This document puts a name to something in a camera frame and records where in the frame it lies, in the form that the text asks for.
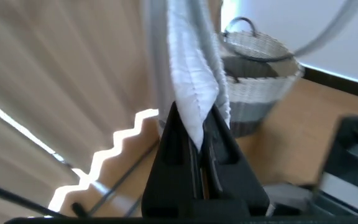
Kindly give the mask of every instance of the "wall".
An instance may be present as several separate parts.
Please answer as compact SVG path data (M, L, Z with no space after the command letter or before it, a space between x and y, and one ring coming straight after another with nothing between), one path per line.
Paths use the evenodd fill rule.
M291 50L316 37L336 15L344 0L225 0L222 28L235 16L245 16L259 31ZM240 23L234 30L248 30ZM358 82L358 13L333 41L299 58L307 67Z

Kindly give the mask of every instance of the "brown floor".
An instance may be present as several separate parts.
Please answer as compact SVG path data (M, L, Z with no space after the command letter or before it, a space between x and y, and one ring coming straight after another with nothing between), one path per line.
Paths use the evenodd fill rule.
M358 96L301 79L257 133L237 142L261 183L315 182L336 122L345 114L358 114ZM156 139L155 123L150 119L139 136L126 139L122 154L104 162L99 182L112 187ZM144 190L154 156L155 152L140 164L95 216L121 217L127 213ZM89 210L102 194L94 187L70 193L61 212L73 216L73 202ZM140 216L139 208L134 216Z

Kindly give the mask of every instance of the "towel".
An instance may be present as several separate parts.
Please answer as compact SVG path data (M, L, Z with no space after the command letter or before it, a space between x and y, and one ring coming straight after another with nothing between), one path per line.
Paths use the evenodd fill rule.
M200 150L203 122L212 106L218 107L227 125L230 120L227 82L208 3L149 0L145 16L160 127L175 100L183 125Z

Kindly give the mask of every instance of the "basket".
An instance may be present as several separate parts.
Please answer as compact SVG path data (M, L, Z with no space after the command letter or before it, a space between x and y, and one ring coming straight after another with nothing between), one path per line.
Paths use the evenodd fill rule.
M257 32L249 19L238 17L233 21L247 21L252 28L251 32L226 30L224 44L237 54L223 50L221 55L231 107L231 132L239 138L256 131L274 105L303 76L304 69L293 57L268 63L241 57L274 58L290 52L278 40Z

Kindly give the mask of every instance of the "baseboard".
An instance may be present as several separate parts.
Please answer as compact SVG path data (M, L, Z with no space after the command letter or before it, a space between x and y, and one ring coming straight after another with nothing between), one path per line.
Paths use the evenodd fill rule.
M305 68L305 75L303 78L358 96L358 82L336 77L328 73L313 70L311 68Z

